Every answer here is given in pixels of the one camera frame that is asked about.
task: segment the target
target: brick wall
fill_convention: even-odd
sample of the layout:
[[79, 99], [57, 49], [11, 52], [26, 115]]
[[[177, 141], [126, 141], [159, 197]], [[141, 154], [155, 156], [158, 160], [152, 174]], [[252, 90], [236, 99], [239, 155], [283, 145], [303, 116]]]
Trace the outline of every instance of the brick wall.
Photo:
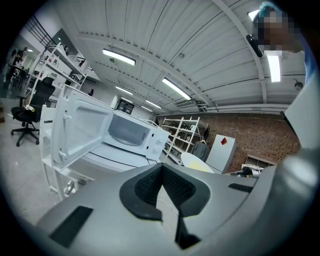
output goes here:
[[[182, 116], [170, 116], [170, 119], [180, 119]], [[227, 172], [241, 170], [247, 155], [279, 163], [288, 155], [300, 149], [300, 143], [295, 133], [279, 115], [267, 114], [201, 114], [192, 115], [192, 119], [209, 124], [211, 149], [216, 135], [225, 135], [236, 139], [237, 147], [234, 158]], [[161, 126], [164, 117], [159, 117]]]

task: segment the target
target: office chair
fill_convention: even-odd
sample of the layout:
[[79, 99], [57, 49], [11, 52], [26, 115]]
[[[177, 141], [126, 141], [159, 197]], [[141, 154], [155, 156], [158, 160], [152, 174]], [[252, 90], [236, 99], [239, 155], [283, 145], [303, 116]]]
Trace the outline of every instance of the office chair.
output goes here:
[[21, 139], [26, 135], [30, 134], [32, 137], [36, 139], [35, 144], [39, 144], [39, 138], [33, 134], [33, 132], [39, 132], [39, 129], [36, 129], [32, 122], [39, 122], [41, 117], [41, 110], [42, 105], [47, 102], [49, 97], [55, 91], [55, 87], [52, 85], [54, 81], [53, 78], [45, 77], [42, 81], [39, 81], [36, 86], [36, 92], [32, 97], [30, 102], [30, 106], [33, 107], [35, 110], [32, 112], [24, 107], [13, 107], [11, 109], [13, 119], [17, 119], [18, 121], [25, 123], [24, 128], [13, 129], [11, 131], [11, 135], [14, 135], [14, 132], [22, 132], [21, 136], [19, 137], [16, 146], [20, 146]]

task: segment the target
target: open microwave door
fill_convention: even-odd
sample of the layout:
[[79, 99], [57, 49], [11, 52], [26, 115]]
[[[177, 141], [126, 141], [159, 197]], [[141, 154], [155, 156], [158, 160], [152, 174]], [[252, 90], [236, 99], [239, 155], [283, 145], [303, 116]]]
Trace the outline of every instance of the open microwave door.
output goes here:
[[51, 163], [62, 171], [103, 141], [113, 109], [68, 85], [62, 88], [55, 109]]

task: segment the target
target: ceiling light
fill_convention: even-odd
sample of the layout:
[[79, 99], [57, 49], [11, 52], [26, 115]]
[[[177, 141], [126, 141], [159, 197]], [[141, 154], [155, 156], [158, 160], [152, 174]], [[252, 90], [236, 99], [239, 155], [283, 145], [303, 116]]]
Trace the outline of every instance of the ceiling light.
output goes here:
[[254, 19], [255, 19], [255, 17], [256, 17], [256, 15], [257, 15], [258, 12], [259, 12], [259, 10], [254, 10], [254, 11], [252, 11], [252, 12], [248, 12], [248, 15], [249, 15], [249, 17], [250, 17], [250, 19], [251, 19], [252, 21], [254, 21]]
[[149, 108], [146, 108], [144, 106], [141, 106], [142, 108], [146, 109], [146, 110], [149, 110], [150, 112], [153, 112], [152, 110], [150, 110]]
[[122, 89], [122, 88], [120, 88], [118, 86], [116, 86], [115, 88], [117, 88], [118, 90], [121, 90], [121, 91], [123, 91], [123, 92], [125, 92], [127, 94], [133, 95], [130, 91], [124, 90], [124, 89]]
[[271, 73], [271, 82], [280, 82], [280, 63], [278, 56], [267, 56], [269, 61], [270, 73]]
[[148, 102], [149, 104], [151, 104], [151, 105], [155, 106], [156, 108], [161, 109], [161, 107], [159, 107], [158, 105], [156, 105], [156, 104], [154, 104], [154, 103], [150, 102], [149, 100], [145, 100], [145, 102]]
[[182, 97], [187, 99], [188, 101], [191, 100], [191, 97], [184, 93], [182, 90], [180, 90], [174, 83], [170, 82], [168, 79], [164, 78], [162, 80], [167, 86], [170, 86], [172, 89], [174, 89], [178, 94], [180, 94]]
[[128, 99], [126, 99], [126, 98], [124, 98], [124, 97], [121, 97], [121, 99], [125, 100], [126, 102], [130, 102], [130, 103], [132, 103], [132, 101], [131, 101], [131, 100], [128, 100]]
[[134, 66], [136, 64], [136, 61], [133, 59], [133, 58], [129, 58], [127, 56], [124, 56], [120, 53], [116, 53], [114, 51], [110, 51], [110, 50], [107, 50], [107, 49], [103, 49], [102, 50], [103, 54], [104, 55], [107, 55], [107, 56], [110, 56], [110, 57], [113, 57], [113, 58], [116, 58], [120, 61], [123, 61], [123, 62], [126, 62], [132, 66]]

